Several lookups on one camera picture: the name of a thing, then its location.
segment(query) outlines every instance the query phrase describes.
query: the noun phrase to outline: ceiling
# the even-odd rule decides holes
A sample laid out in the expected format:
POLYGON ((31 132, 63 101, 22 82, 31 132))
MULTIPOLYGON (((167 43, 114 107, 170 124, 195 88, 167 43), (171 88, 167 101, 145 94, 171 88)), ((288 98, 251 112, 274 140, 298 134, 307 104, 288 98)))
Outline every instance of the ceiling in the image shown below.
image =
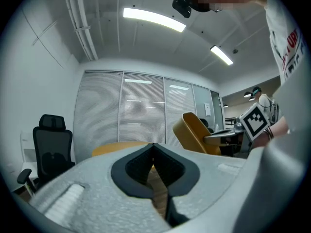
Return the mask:
POLYGON ((275 77, 263 83, 256 84, 248 89, 243 91, 236 92, 226 97, 222 97, 223 104, 227 104, 228 106, 235 106, 239 104, 243 104, 249 101, 249 98, 244 98, 244 93, 246 91, 251 92, 253 87, 259 86, 263 93, 267 94, 270 98, 273 96, 275 91, 281 86, 280 77, 275 77))
MULTIPOLYGON (((58 20, 57 27, 64 36, 64 43, 78 61, 86 61, 82 47, 73 32, 67 13, 65 0, 48 0, 49 10, 58 20)), ((96 18, 97 0, 84 0, 90 34, 99 58, 107 52, 118 52, 117 1, 98 0, 99 22, 96 18)), ((275 63, 269 40, 265 10, 256 4, 242 5, 235 10, 215 13, 198 13, 192 10, 191 17, 183 18, 172 8, 173 0, 119 0, 120 51, 151 52, 161 56, 170 55, 172 59, 187 60, 192 63, 186 68, 217 82, 224 83, 245 72, 270 68, 275 63), (124 8, 135 8, 174 17, 186 24, 179 33, 158 24, 123 18, 124 8), (227 66, 211 53, 213 45, 231 58, 233 65, 227 66)))

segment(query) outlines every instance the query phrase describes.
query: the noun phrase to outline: fluorescent light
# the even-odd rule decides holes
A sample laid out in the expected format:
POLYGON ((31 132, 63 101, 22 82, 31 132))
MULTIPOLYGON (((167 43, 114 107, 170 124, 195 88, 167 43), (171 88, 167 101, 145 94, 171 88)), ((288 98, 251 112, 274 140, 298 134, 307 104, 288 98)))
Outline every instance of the fluorescent light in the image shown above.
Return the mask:
POLYGON ((152 83, 152 81, 146 81, 146 80, 129 80, 125 79, 125 82, 132 82, 132 83, 152 83))
POLYGON ((244 97, 245 98, 249 98, 251 96, 251 93, 249 91, 245 92, 244 93, 244 97))
POLYGON ((170 85, 171 88, 176 88, 176 89, 181 89, 181 90, 189 90, 189 88, 185 88, 185 87, 182 87, 182 86, 177 86, 177 85, 170 85))
POLYGON ((227 55, 223 51, 221 51, 217 46, 213 46, 210 49, 214 54, 216 54, 219 58, 227 63, 227 65, 233 64, 233 62, 229 59, 227 55))
POLYGON ((123 17, 154 22, 171 29, 175 29, 178 32, 183 32, 186 27, 185 24, 182 24, 174 19, 145 10, 125 8, 123 11, 123 17))

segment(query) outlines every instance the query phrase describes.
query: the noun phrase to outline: person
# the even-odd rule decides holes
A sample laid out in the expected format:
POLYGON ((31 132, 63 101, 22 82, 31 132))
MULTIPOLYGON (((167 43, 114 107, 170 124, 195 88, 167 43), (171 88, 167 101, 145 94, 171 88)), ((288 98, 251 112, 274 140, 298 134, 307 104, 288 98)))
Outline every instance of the person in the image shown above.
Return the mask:
MULTIPOLYGON (((309 60, 306 41, 297 23, 280 0, 193 0, 197 4, 209 4, 211 9, 232 9, 242 3, 256 3, 266 10, 266 19, 270 30, 270 43, 275 57, 281 84, 301 65, 309 60)), ((288 132, 285 117, 270 127, 272 136, 281 136, 288 132)), ((253 142, 252 148, 265 146, 270 136, 263 132, 253 142)))
POLYGON ((253 88, 252 95, 256 100, 258 100, 258 103, 262 107, 263 112, 269 118, 272 106, 271 99, 267 96, 267 94, 263 94, 261 88, 258 86, 253 88))
POLYGON ((208 122, 204 118, 200 118, 201 122, 204 124, 204 126, 208 129, 208 131, 213 134, 214 130, 208 127, 208 122))

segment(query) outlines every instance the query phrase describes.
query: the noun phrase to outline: ceiling pipe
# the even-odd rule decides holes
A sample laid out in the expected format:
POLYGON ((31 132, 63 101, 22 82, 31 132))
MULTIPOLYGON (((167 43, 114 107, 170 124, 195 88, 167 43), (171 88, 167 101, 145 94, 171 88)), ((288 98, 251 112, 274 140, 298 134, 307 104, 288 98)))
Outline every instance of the ceiling pipe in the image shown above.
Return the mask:
POLYGON ((99 27, 99 33, 101 35, 102 45, 104 46, 104 38, 103 38, 103 32, 102 32, 102 26, 101 26, 101 17, 99 14, 99 0, 95 0, 95 8, 96 8, 96 18, 97 18, 98 27, 99 27))
POLYGON ((80 28, 80 22, 79 22, 79 18, 78 18, 77 7, 75 4, 75 1, 74 0, 66 0, 66 4, 67 4, 68 12, 70 15, 70 19, 72 21, 72 24, 73 24, 75 32, 78 36, 78 39, 80 41, 80 44, 81 44, 81 46, 84 50, 84 53, 86 54, 88 60, 91 61, 92 60, 92 53, 86 44, 86 39, 85 39, 84 35, 82 34, 82 32, 77 30, 80 28))
MULTIPOLYGON (((194 24, 194 22, 197 20, 197 18, 199 17, 199 15, 201 15, 201 13, 197 13, 194 20, 192 21, 192 23, 190 23, 189 25, 187 25, 186 29, 190 29, 191 26, 194 24)), ((180 47, 181 43, 184 41, 185 38, 185 34, 183 34, 183 36, 180 38, 179 43, 177 44, 177 46, 175 47, 173 54, 175 54, 178 50, 178 48, 180 47)))
POLYGON ((55 26, 57 21, 53 22, 51 25, 49 25, 45 30, 42 31, 40 35, 38 35, 37 39, 33 42, 33 45, 44 35, 44 33, 49 30, 51 27, 55 26))
POLYGON ((83 27, 85 28, 84 32, 86 33, 87 41, 89 43, 89 46, 91 48, 91 51, 94 55, 95 60, 98 60, 98 56, 97 56, 97 53, 96 53, 96 50, 95 50, 95 47, 92 41, 92 37, 88 29, 87 20, 86 20, 86 11, 84 9, 83 0, 78 0, 78 5, 79 5, 79 10, 80 10, 80 15, 81 15, 81 21, 82 21, 83 27))
POLYGON ((249 36, 249 31, 240 13, 236 10, 224 10, 224 11, 232 18, 232 20, 239 26, 239 28, 241 28, 243 36, 247 38, 249 36))
POLYGON ((237 45, 235 45, 235 47, 237 48, 239 45, 241 45, 243 42, 247 41, 249 38, 253 37, 255 34, 257 34, 258 32, 260 32, 261 30, 263 30, 265 27, 268 27, 268 25, 264 25, 263 27, 261 27, 260 29, 258 29, 256 32, 252 33, 250 36, 248 36, 247 38, 245 38, 243 41, 241 41, 240 43, 238 43, 237 45))
MULTIPOLYGON (((247 22, 247 21, 249 21, 250 19, 252 19, 253 17, 255 17, 255 16, 257 16, 258 14, 260 14, 261 12, 263 12, 264 10, 262 9, 262 8, 260 8, 260 9, 258 9, 258 10, 256 10, 255 12, 253 12, 252 14, 250 14, 245 20, 244 20, 244 24, 245 24, 245 22, 247 22)), ((224 38, 220 41, 220 42, 218 42, 216 45, 217 46, 221 46, 230 36, 232 36, 238 29, 239 29, 239 25, 237 25, 237 26, 235 26, 229 33, 227 33, 225 36, 224 36, 224 38)), ((204 57, 204 59, 202 60, 202 63, 204 63, 209 57, 211 56, 211 52, 209 52, 209 54, 206 56, 206 57, 204 57)))
POLYGON ((117 31, 118 31, 118 47, 119 47, 119 52, 121 52, 121 48, 120 48, 120 28, 119 28, 119 11, 120 11, 120 0, 117 1, 117 31))
MULTIPOLYGON (((142 9, 144 0, 139 0, 139 1, 140 1, 140 3, 138 4, 138 8, 141 8, 141 9, 142 9)), ((135 26, 135 29, 134 29, 133 47, 135 46, 135 42, 136 42, 137 30, 138 30, 138 22, 137 22, 137 24, 136 24, 136 26, 135 26)))

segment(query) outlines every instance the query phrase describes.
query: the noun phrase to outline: white wall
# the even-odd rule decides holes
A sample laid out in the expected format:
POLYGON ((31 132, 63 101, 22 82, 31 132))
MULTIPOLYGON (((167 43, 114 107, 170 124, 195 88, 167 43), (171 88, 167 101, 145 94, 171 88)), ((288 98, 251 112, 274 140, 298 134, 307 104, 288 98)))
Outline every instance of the white wall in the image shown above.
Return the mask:
POLYGON ((243 112, 245 112, 254 103, 255 103, 255 100, 242 103, 236 106, 229 106, 227 108, 224 108, 225 118, 239 117, 243 112))
POLYGON ((277 76, 279 76, 279 70, 275 63, 275 65, 267 67, 264 70, 258 69, 256 72, 246 72, 245 75, 234 78, 232 81, 220 83, 220 94, 222 97, 225 97, 277 76))
POLYGON ((19 187, 21 131, 32 133, 43 114, 63 116, 73 130, 79 85, 79 63, 56 28, 33 45, 34 31, 39 35, 50 22, 44 4, 31 2, 12 17, 0 41, 0 167, 11 190, 19 187))
POLYGON ((82 70, 122 70, 141 72, 146 74, 153 74, 164 76, 167 78, 177 79, 193 84, 197 84, 213 91, 218 92, 218 84, 209 80, 199 74, 178 68, 175 66, 168 66, 156 62, 148 62, 139 59, 130 59, 123 57, 106 57, 94 62, 86 62, 80 65, 82 77, 82 70))

